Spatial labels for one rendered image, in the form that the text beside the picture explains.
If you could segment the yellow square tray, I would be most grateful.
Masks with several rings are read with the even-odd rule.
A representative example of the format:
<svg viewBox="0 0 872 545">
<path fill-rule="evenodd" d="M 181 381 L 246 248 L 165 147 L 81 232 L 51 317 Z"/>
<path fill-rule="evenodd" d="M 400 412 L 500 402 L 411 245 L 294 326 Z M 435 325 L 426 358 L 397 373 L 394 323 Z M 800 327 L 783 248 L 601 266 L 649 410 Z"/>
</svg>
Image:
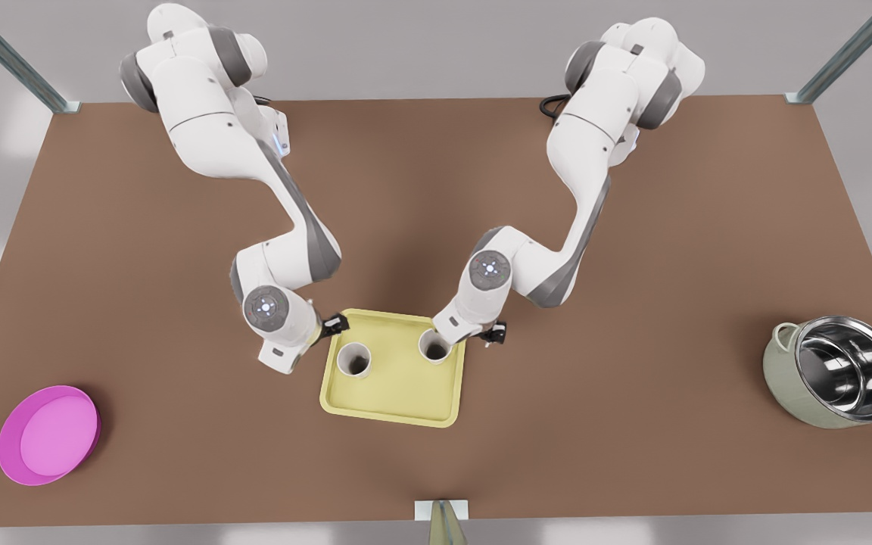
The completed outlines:
<svg viewBox="0 0 872 545">
<path fill-rule="evenodd" d="M 335 415 L 408 425 L 447 428 L 458 416 L 465 345 L 456 344 L 441 361 L 430 361 L 423 335 L 429 318 L 347 308 L 349 329 L 330 342 L 319 403 Z M 369 366 L 360 376 L 337 365 L 343 348 L 363 345 Z"/>
</svg>

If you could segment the white IKEA cup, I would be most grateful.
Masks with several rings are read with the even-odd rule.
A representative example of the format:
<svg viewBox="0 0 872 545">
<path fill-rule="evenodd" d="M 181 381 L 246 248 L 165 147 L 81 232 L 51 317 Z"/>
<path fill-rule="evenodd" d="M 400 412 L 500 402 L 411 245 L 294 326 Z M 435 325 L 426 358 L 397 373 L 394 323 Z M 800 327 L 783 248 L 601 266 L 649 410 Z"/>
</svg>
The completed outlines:
<svg viewBox="0 0 872 545">
<path fill-rule="evenodd" d="M 336 356 L 337 369 L 349 377 L 366 377 L 370 373 L 371 363 L 371 350 L 359 342 L 343 345 Z"/>
<path fill-rule="evenodd" d="M 449 356 L 453 345 L 434 329 L 429 329 L 422 332 L 419 337 L 418 349 L 427 361 L 433 365 L 440 365 Z"/>
</svg>

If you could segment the green steel-lined pot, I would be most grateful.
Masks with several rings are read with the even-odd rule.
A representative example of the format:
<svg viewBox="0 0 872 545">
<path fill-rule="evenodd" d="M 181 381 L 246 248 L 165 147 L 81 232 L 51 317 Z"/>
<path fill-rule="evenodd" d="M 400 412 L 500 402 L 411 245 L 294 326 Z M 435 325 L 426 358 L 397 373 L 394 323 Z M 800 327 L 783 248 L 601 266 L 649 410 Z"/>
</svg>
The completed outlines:
<svg viewBox="0 0 872 545">
<path fill-rule="evenodd" d="M 845 315 L 776 325 L 762 372 L 779 406 L 803 423 L 872 424 L 872 325 Z"/>
</svg>

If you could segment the silver frame post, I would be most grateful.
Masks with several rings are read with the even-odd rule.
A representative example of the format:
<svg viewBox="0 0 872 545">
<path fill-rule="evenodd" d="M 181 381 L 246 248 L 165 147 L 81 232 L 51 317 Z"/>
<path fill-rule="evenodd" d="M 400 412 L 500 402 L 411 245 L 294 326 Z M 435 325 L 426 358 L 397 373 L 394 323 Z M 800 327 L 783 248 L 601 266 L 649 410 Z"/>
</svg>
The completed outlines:
<svg viewBox="0 0 872 545">
<path fill-rule="evenodd" d="M 814 104 L 872 46 L 872 15 L 796 92 L 784 93 L 787 104 Z"/>
<path fill-rule="evenodd" d="M 0 35 L 0 65 L 53 114 L 79 113 L 82 103 L 63 97 L 20 53 Z"/>
<path fill-rule="evenodd" d="M 428 545 L 469 545 L 461 527 L 469 520 L 468 500 L 417 500 L 414 520 L 429 523 Z"/>
</svg>

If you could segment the pink round bowl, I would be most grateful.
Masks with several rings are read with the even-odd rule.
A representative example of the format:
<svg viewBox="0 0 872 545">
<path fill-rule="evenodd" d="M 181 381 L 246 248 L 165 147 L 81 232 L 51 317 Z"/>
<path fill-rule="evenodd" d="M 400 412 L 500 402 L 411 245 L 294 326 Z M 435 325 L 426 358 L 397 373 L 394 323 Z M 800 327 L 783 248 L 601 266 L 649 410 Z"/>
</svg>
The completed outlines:
<svg viewBox="0 0 872 545">
<path fill-rule="evenodd" d="M 93 399 L 68 385 L 25 397 L 0 430 L 0 469 L 10 480 L 35 487 L 55 482 L 86 461 L 101 435 Z"/>
</svg>

